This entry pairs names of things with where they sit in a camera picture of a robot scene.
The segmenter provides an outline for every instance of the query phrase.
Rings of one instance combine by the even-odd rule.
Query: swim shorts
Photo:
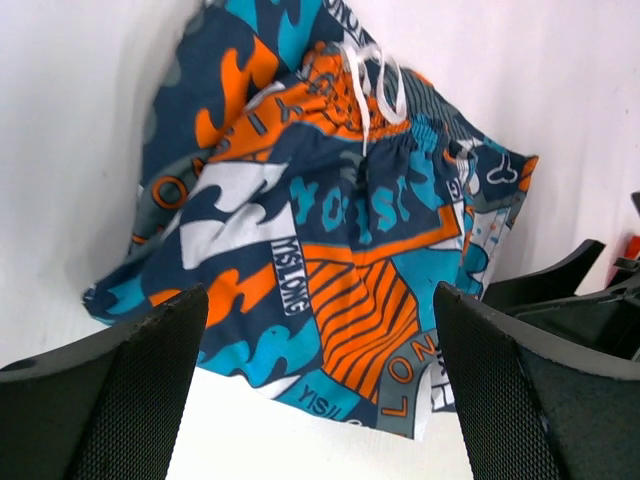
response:
[[[217,3],[187,26],[147,122],[129,255],[84,302],[112,325],[202,284],[200,367],[422,438],[454,408],[435,287],[482,295],[537,157],[471,126],[342,2],[281,3]]]

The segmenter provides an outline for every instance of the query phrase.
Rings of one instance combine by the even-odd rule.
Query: orange pattern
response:
[[[209,294],[209,315],[207,328],[222,322],[231,313],[237,297],[242,297],[240,311],[248,313],[276,286],[276,274],[272,264],[268,264],[258,272],[239,281],[240,274],[234,268],[222,272],[207,289]],[[155,307],[180,293],[180,290],[169,289],[150,295],[151,304]]]
[[[473,204],[467,204],[464,206],[464,213],[469,215],[472,219],[475,217],[476,209]],[[460,258],[460,262],[464,261],[464,258],[469,251],[469,245],[471,245],[471,235],[473,234],[473,228],[465,233],[464,236],[464,247],[462,248],[462,257]]]
[[[263,89],[276,75],[278,58],[258,37],[254,36],[253,41],[253,54],[243,69],[238,68],[238,51],[235,48],[228,49],[222,57],[220,78],[224,95],[224,123],[216,128],[208,108],[203,108],[196,114],[195,134],[200,148],[216,145],[240,116],[247,101],[250,81],[257,88]]]
[[[165,185],[173,185],[180,192],[180,198],[173,203],[168,203],[162,198],[160,194],[160,189]],[[189,192],[187,191],[187,187],[184,182],[177,177],[172,176],[164,176],[160,177],[151,188],[151,196],[153,197],[153,201],[156,202],[159,206],[166,210],[177,210],[187,201],[187,197],[189,196]]]
[[[455,158],[453,158],[453,157],[451,156],[451,154],[449,153],[449,150],[447,150],[446,148],[445,148],[445,149],[444,149],[444,151],[442,152],[442,156],[444,157],[444,159],[445,159],[447,162],[449,162],[449,163],[451,163],[451,164],[453,164],[453,165],[456,165],[456,159],[455,159]]]
[[[395,409],[395,408],[383,408],[381,413],[383,415],[389,416],[389,417],[400,417],[400,418],[404,418],[407,416],[407,413],[409,412],[409,399],[406,396],[402,396],[402,407]]]
[[[132,235],[131,238],[133,240],[133,243],[135,243],[136,245],[144,245],[145,243],[147,243],[147,239],[139,235]]]
[[[266,162],[282,132],[295,122],[304,122],[321,130],[326,136],[346,140],[363,140],[362,119],[351,88],[351,78],[342,68],[340,55],[317,55],[312,60],[309,77],[293,87],[267,95],[253,110],[246,112],[220,142],[209,162],[245,159]],[[327,72],[334,74],[333,81]],[[397,135],[409,129],[409,120],[400,125],[389,124],[375,98],[368,98],[371,112],[369,140]],[[208,112],[196,122],[202,131],[210,131]],[[204,138],[209,141],[213,135]]]
[[[520,176],[522,180],[520,180],[518,188],[525,193],[529,191],[529,187],[531,186],[531,174],[535,170],[538,160],[538,157],[531,157],[522,169],[522,175]]]
[[[435,355],[436,354],[436,346],[433,343],[433,338],[431,338],[431,335],[429,335],[428,333],[425,334],[424,336],[424,340],[427,343],[427,346],[425,347],[422,343],[417,342],[417,341],[413,341],[411,342],[411,348],[413,349],[413,353],[416,354],[416,357],[418,357],[418,360],[420,360],[421,362],[424,362],[424,354],[426,353],[427,355]]]
[[[417,301],[389,259],[308,265],[324,370],[375,403],[385,361],[420,329]]]

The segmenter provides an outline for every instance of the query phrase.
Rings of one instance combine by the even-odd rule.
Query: white surface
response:
[[[489,136],[538,153],[499,276],[640,230],[640,2],[351,0]],[[79,295],[121,260],[145,111],[195,0],[0,2],[0,364],[100,329]],[[609,248],[584,290],[602,287]],[[319,420],[198,370],[170,478],[470,478],[427,444]]]

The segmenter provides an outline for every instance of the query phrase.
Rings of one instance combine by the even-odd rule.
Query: orange stripe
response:
[[[315,295],[315,292],[321,288],[327,282],[330,282],[333,278],[343,273],[349,265],[343,263],[329,263],[322,269],[316,272],[315,276],[309,280],[309,291],[311,296]]]
[[[331,362],[329,362],[327,367],[330,368],[332,373],[335,373],[338,377],[342,377],[347,373],[351,363],[345,362],[346,365],[343,364],[341,368],[336,368],[335,371],[333,371],[334,369],[332,368],[333,364],[337,363],[341,358],[352,356],[354,351],[360,351],[363,348],[369,347],[371,342],[379,339],[380,336],[384,335],[388,330],[392,317],[391,315],[384,315],[384,313],[382,313],[383,316],[381,318],[380,309],[382,307],[382,302],[384,302],[384,296],[389,291],[394,278],[395,272],[392,268],[388,268],[382,277],[380,288],[378,289],[378,295],[376,295],[377,314],[369,317],[366,322],[359,322],[357,325],[354,325],[354,329],[349,329],[351,334],[350,341],[340,348],[340,353],[336,353],[332,356]]]
[[[523,192],[528,192],[530,186],[531,186],[531,176],[523,178],[518,184],[518,188]]]
[[[522,176],[526,177],[527,175],[531,175],[538,164],[539,157],[531,157],[527,160],[527,163],[524,164],[524,168],[522,169]]]
[[[401,308],[407,303],[411,303],[411,294],[406,295],[407,286],[402,281],[402,278],[398,275],[396,280],[396,286],[391,292],[389,296],[389,300],[386,305],[381,305],[383,309],[382,314],[393,318],[396,313],[399,314],[401,312]]]
[[[411,312],[409,312],[409,315],[403,319],[403,321],[400,321],[400,318],[398,318],[398,322],[396,323],[396,327],[394,327],[394,329],[396,329],[397,332],[399,332],[400,335],[400,340],[401,340],[401,344],[406,342],[412,335],[418,333],[420,331],[417,322],[414,323],[414,320],[416,319],[415,316],[415,308],[412,309]],[[407,328],[407,326],[409,326],[409,329],[413,332],[410,334],[402,334],[401,332]],[[378,378],[380,377],[380,374],[382,373],[382,369],[384,368],[384,364],[388,359],[388,356],[393,353],[393,351],[396,350],[396,343],[392,343],[391,345],[387,345],[385,348],[382,348],[379,350],[378,352],[378,356],[376,357],[376,359],[381,360],[381,362],[378,362],[377,360],[374,362],[371,362],[371,366],[369,367],[369,369],[367,370],[367,366],[365,365],[364,369],[362,370],[362,373],[364,373],[364,375],[366,375],[364,381],[362,382],[362,387],[360,388],[360,393],[364,396],[369,396],[371,394],[371,392],[373,391],[373,389],[375,388],[375,385],[378,381]],[[358,363],[360,362],[360,360],[358,360],[358,362],[356,363],[356,365],[354,366],[353,371],[351,372],[352,374],[358,369]]]
[[[387,329],[379,331],[378,338],[376,340],[371,341],[368,345],[365,345],[359,350],[350,352],[344,357],[342,362],[339,363],[338,371],[341,372],[339,378],[344,379],[344,377],[347,375],[352,377],[354,373],[363,374],[367,368],[368,362],[366,360],[370,360],[376,354],[387,349],[388,345],[394,343],[394,341],[398,338],[398,335],[402,334],[402,331],[406,328],[406,326],[412,324],[415,319],[415,303],[406,302],[406,304],[403,306],[402,311],[400,312],[400,315],[398,316],[398,319],[396,320],[393,332],[387,334]],[[354,365],[354,368],[351,370],[351,373],[349,373],[349,367],[351,365]]]
[[[362,382],[362,387],[360,387],[359,390],[361,395],[364,395],[365,397],[370,396],[373,390],[376,388],[378,378],[380,378],[380,374],[382,373],[382,369],[384,368],[384,364],[387,360],[387,355],[384,355],[384,353],[391,354],[419,331],[420,330],[417,323],[408,323],[403,327],[403,330],[398,331],[398,333],[395,335],[395,340],[386,345],[384,350],[378,352],[378,355],[369,353],[365,357],[358,360],[358,363],[351,371],[351,374],[349,375],[349,378],[347,378],[345,384],[347,386],[355,385],[357,388],[360,379],[362,378],[362,374],[366,372],[366,377],[364,379],[364,382]],[[358,371],[358,366],[364,362],[366,362],[368,366],[370,364],[369,370]]]
[[[331,315],[325,315],[324,312],[322,315],[316,317],[317,319],[319,319],[318,326],[321,332],[320,335],[323,342],[325,342],[325,352],[327,352],[327,354],[329,354],[329,345],[336,344],[336,342],[332,340],[333,337],[331,337],[334,332],[345,325],[349,325],[349,328],[345,328],[340,333],[340,335],[349,337],[354,332],[353,328],[357,323],[365,320],[366,317],[375,313],[375,304],[373,298],[369,295],[369,292],[367,292],[365,286],[361,285],[356,293],[358,297],[354,299],[352,303],[353,306],[349,310],[331,318],[331,320],[328,320]]]
[[[354,305],[355,303],[361,301],[363,298],[367,297],[367,289],[365,286],[360,283],[355,288],[355,290],[350,291],[349,293],[345,293],[340,295],[336,299],[331,302],[323,305],[318,302],[319,307],[314,307],[314,310],[317,312],[316,316],[320,316],[323,318],[331,318],[335,314],[342,311],[350,311],[349,307]]]
[[[371,271],[371,265],[356,267],[356,270],[358,271],[358,275],[360,275],[360,278],[364,280],[365,278],[367,278],[367,273]]]
[[[147,239],[143,237],[139,237],[138,235],[133,235],[133,243],[137,243],[138,245],[144,245],[147,243]]]
[[[375,292],[374,292],[374,289],[378,282],[378,278],[382,273],[382,269],[386,263],[387,262],[382,261],[382,262],[377,262],[371,266],[372,272],[367,278],[367,290],[369,291],[370,300],[367,301],[365,305],[362,306],[362,308],[360,309],[361,313],[359,315],[354,315],[351,317],[351,321],[348,322],[349,328],[346,328],[342,330],[340,333],[333,335],[328,340],[327,344],[324,346],[325,351],[330,350],[333,352],[333,350],[336,348],[337,345],[340,345],[343,342],[346,342],[347,340],[351,339],[355,335],[360,335],[363,332],[366,332],[368,329],[372,328],[374,325],[376,325],[377,322],[380,321],[380,302],[374,296],[376,292],[380,291],[380,288],[378,288]],[[367,315],[366,317],[364,317],[364,315],[366,315],[368,312],[371,312],[371,315]],[[354,322],[353,320],[357,318],[360,318],[360,320],[358,320],[357,322]],[[333,321],[331,322],[331,325],[332,325],[332,328],[328,329],[326,334],[324,331],[321,331],[321,335],[324,334],[323,335],[324,338],[328,338],[329,336],[331,336],[333,332],[335,332],[340,328],[338,324],[333,324]]]
[[[307,275],[311,276],[318,268],[320,268],[320,265],[322,265],[322,262],[306,262],[306,265],[307,265]]]
[[[335,262],[351,263],[358,266],[369,265],[399,253],[409,252],[428,245],[448,240],[460,235],[460,228],[451,205],[438,208],[442,226],[413,238],[383,245],[366,252],[353,252],[348,247],[326,245],[304,245],[304,256],[310,260],[328,259]]]
[[[340,295],[340,297],[336,298],[334,302],[342,302],[340,298],[349,297],[349,295],[344,295],[344,293],[351,288],[354,284],[357,284],[360,281],[358,278],[358,274],[355,272],[355,269],[351,270],[347,274],[337,278],[335,281],[331,282],[331,285],[323,288],[322,291],[313,296],[313,310],[316,315],[320,314],[320,307],[322,307],[325,303],[331,300],[333,297]]]

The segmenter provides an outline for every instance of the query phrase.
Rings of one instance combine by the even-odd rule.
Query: white backdrop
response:
[[[640,230],[640,2],[351,0],[386,50],[541,160],[499,277]],[[142,125],[196,0],[0,1],[0,365],[93,333],[122,259]],[[457,419],[426,444],[313,418],[197,370],[169,478],[470,478]]]

